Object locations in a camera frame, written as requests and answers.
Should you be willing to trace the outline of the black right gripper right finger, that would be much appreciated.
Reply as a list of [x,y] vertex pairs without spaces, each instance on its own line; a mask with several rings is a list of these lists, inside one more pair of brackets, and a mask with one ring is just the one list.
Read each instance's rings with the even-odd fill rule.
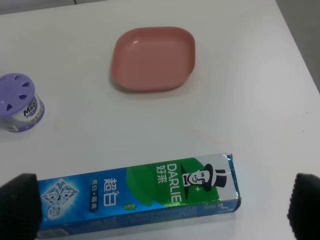
[[320,239],[320,178],[296,175],[287,218],[297,240]]

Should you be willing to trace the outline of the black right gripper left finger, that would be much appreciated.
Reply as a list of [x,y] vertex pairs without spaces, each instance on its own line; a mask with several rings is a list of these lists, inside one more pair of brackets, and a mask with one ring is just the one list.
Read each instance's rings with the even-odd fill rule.
[[37,176],[22,173],[0,187],[0,238],[34,240],[42,222]]

